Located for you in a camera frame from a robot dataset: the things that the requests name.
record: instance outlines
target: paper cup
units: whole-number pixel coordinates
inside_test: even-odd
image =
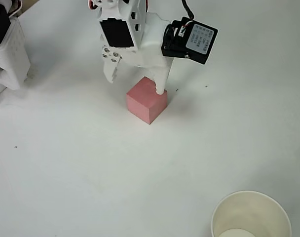
[[[254,191],[240,191],[225,197],[216,207],[213,237],[291,237],[287,213],[271,197]]]

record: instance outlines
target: black servo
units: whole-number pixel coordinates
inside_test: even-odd
[[[181,21],[173,21],[164,32],[163,56],[188,58],[205,64],[218,30],[200,22],[183,17]]]

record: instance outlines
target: white table surface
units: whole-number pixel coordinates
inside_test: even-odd
[[[0,237],[210,237],[238,190],[275,198],[300,237],[300,0],[188,3],[219,35],[205,66],[175,60],[151,126],[125,107],[145,72],[104,78],[86,0],[20,17],[33,66],[0,96]],[[186,14],[181,0],[150,11]]]

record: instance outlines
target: cup rim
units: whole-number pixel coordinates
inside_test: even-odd
[[[292,233],[293,233],[293,231],[292,231],[292,223],[290,222],[289,216],[287,215],[287,212],[286,212],[285,209],[282,207],[282,205],[279,204],[278,201],[276,201],[274,198],[270,197],[269,195],[263,194],[263,193],[258,192],[258,191],[253,191],[253,190],[241,190],[241,191],[236,191],[236,192],[233,192],[233,193],[231,193],[231,194],[225,196],[224,198],[222,198],[222,199],[220,200],[220,202],[217,204],[217,206],[215,207],[215,209],[214,209],[214,211],[213,211],[213,215],[212,215],[212,219],[211,219],[211,234],[212,234],[212,237],[215,237],[215,235],[214,235],[214,217],[215,217],[215,214],[216,214],[217,209],[219,208],[219,206],[222,204],[222,202],[223,202],[224,200],[226,200],[227,198],[229,198],[229,197],[231,197],[231,196],[233,196],[233,195],[240,194],[240,193],[255,193],[255,194],[259,194],[259,195],[262,195],[262,196],[264,196],[264,197],[266,197],[266,198],[269,198],[269,199],[272,200],[274,203],[276,203],[276,204],[282,209],[284,215],[286,216],[288,225],[289,225],[289,227],[290,227],[290,229],[289,229],[289,231],[290,231],[289,237],[292,237]]]

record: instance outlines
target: pink foam block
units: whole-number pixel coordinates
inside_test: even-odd
[[[158,95],[155,83],[144,77],[127,93],[127,107],[135,116],[151,124],[167,107],[167,97],[166,90]]]

